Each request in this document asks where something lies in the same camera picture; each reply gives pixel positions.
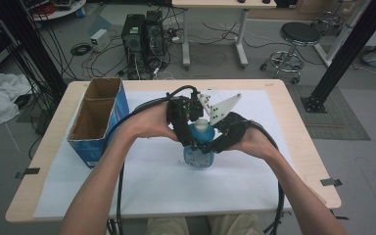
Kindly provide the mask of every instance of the table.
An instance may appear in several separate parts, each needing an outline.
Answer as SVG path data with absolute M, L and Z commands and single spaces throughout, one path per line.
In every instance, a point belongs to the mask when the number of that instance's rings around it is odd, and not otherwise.
M 212 10 L 213 8 L 218 9 L 239 9 L 242 10 L 241 14 L 241 26 L 239 35 L 235 40 L 235 46 L 240 58 L 240 63 L 242 67 L 247 66 L 249 63 L 247 61 L 246 54 L 243 48 L 243 36 L 246 28 L 247 15 L 249 14 L 250 9 L 272 9 L 276 7 L 274 0 L 270 1 L 269 4 L 263 4 L 261 0 L 247 0 L 245 3 L 239 3 L 237 0 L 173 0 L 172 5 L 174 7 L 179 7 L 184 9 L 183 13 L 183 42 L 182 42 L 182 64 L 185 68 L 190 66 L 190 55 L 189 55 L 189 42 L 188 42 L 188 9 L 189 8 L 205 8 L 207 11 Z
M 61 18 L 61 17 L 64 17 L 66 15 L 69 15 L 71 13 L 75 13 L 78 9 L 82 8 L 85 4 L 86 0 L 79 0 L 79 1 L 75 1 L 73 0 L 71 2 L 71 8 L 69 10 L 56 10 L 53 14 L 49 15 L 49 16 L 34 16 L 33 19 L 36 21 L 36 22 L 43 22 L 43 21 L 47 21 L 47 20 L 53 20 L 53 19 L 56 19 L 56 18 Z
M 264 90 L 280 128 L 286 145 L 294 162 L 295 170 L 304 183 L 330 209 L 338 208 L 341 199 L 334 186 L 323 186 L 321 179 L 329 178 L 298 111 L 281 80 L 259 79 L 225 79 L 225 80 L 165 80 L 165 81 L 129 81 L 125 80 L 124 87 L 128 91 L 174 90 L 182 85 L 194 85 L 199 90 L 213 87 L 221 90 Z M 43 183 L 51 162 L 54 160 L 61 140 L 71 121 L 88 82 L 78 81 L 69 85 L 60 106 L 45 133 L 40 146 L 29 166 L 39 167 L 38 174 L 27 174 L 18 189 L 13 202 L 6 213 L 6 219 L 11 222 L 34 221 L 33 214 L 40 198 Z

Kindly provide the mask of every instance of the black stand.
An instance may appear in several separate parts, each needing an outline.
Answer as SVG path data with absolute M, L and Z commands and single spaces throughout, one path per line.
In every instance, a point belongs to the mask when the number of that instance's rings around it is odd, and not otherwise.
M 318 113 L 324 109 L 323 104 L 329 94 L 338 84 L 358 52 L 374 34 L 375 30 L 376 0 L 372 0 L 318 85 L 309 97 L 302 98 L 305 110 L 308 113 Z

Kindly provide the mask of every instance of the cardboard box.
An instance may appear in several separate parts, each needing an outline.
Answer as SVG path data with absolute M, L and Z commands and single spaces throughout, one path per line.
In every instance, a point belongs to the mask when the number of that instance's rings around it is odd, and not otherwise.
M 102 157 L 109 131 L 128 114 L 121 79 L 93 78 L 84 93 L 67 141 L 84 163 L 93 168 Z

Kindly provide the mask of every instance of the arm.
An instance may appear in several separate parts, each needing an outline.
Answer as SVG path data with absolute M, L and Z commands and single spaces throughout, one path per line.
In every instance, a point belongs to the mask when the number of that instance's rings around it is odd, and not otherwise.
M 101 160 L 74 197 L 60 234 L 104 234 L 118 175 L 136 138 L 165 136 L 177 140 L 166 123 L 162 103 L 125 121 Z
M 347 234 L 342 224 L 260 131 L 249 128 L 243 139 L 230 149 L 243 151 L 267 162 L 288 197 L 303 234 Z

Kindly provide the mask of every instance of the chair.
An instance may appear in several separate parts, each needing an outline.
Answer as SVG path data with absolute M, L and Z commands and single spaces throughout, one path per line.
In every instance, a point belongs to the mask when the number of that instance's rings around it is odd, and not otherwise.
M 276 68 L 277 78 L 279 72 L 295 72 L 297 76 L 293 77 L 291 82 L 297 84 L 301 80 L 301 70 L 304 67 L 304 61 L 295 54 L 297 46 L 312 46 L 318 43 L 321 35 L 310 25 L 305 23 L 285 23 L 280 29 L 282 38 L 291 43 L 289 51 L 278 51 L 270 55 L 270 58 L 260 66 L 261 71 L 265 71 L 267 65 Z
M 344 19 L 338 15 L 343 2 L 354 2 L 356 0 L 338 0 L 335 4 L 334 10 L 332 12 L 323 12 L 322 15 L 318 18 L 315 18 L 310 26 L 315 27 L 316 23 L 322 25 L 322 29 L 320 34 L 324 36 L 326 34 L 326 30 L 332 26 L 336 29 L 341 29 L 344 26 Z

